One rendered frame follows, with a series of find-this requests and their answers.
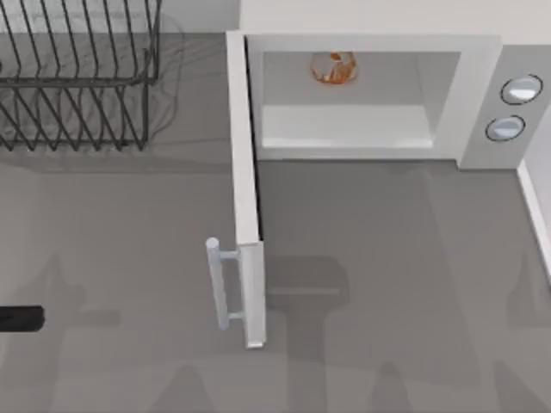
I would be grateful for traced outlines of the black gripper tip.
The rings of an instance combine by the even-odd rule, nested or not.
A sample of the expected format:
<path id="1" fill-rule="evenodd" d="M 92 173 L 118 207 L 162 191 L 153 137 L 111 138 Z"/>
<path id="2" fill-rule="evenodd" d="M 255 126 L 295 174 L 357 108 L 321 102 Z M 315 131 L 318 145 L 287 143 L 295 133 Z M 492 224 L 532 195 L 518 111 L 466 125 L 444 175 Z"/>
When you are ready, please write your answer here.
<path id="1" fill-rule="evenodd" d="M 45 321 L 41 305 L 0 306 L 0 333 L 37 332 Z"/>

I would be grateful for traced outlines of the orange glass cup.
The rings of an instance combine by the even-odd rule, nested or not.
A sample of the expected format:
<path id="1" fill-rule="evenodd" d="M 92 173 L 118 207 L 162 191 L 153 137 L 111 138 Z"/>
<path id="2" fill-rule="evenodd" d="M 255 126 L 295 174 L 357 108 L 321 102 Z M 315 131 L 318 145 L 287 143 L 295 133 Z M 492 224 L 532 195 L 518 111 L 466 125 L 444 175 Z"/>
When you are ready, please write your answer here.
<path id="1" fill-rule="evenodd" d="M 317 82 L 340 86 L 356 80 L 358 63 L 353 52 L 315 52 L 309 70 Z"/>

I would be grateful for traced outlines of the round microwave knob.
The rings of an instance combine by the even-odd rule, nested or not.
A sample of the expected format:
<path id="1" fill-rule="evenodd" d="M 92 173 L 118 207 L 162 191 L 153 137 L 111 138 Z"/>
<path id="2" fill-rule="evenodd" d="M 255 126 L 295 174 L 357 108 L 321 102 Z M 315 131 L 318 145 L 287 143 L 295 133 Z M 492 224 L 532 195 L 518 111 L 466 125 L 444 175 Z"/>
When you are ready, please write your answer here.
<path id="1" fill-rule="evenodd" d="M 526 127 L 522 117 L 512 115 L 492 120 L 486 127 L 486 137 L 493 142 L 506 142 L 519 137 Z"/>
<path id="2" fill-rule="evenodd" d="M 534 101 L 543 90 L 543 81 L 535 75 L 510 79 L 501 89 L 503 102 L 511 106 L 523 105 Z"/>

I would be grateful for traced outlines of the pale microwave door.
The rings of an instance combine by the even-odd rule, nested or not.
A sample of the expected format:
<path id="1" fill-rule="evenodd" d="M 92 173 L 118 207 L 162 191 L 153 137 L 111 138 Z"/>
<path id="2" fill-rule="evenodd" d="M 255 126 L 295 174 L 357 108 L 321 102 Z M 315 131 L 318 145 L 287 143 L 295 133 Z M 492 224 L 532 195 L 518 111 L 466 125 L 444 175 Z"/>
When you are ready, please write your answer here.
<path id="1" fill-rule="evenodd" d="M 263 240 L 258 215 L 245 37 L 226 33 L 235 244 L 247 348 L 267 340 Z"/>

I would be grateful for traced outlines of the pale microwave oven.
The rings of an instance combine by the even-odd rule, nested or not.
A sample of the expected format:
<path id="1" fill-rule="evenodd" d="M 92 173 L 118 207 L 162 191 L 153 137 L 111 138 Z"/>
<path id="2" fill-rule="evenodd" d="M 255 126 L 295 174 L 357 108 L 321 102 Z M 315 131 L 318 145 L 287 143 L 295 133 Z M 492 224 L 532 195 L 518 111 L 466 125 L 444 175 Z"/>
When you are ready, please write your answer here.
<path id="1" fill-rule="evenodd" d="M 551 0 L 241 0 L 257 154 L 266 160 L 452 160 L 515 169 L 551 104 Z M 317 82 L 315 52 L 353 52 L 355 81 Z M 538 76 L 511 106 L 502 87 Z M 516 115 L 516 139 L 486 127 Z"/>

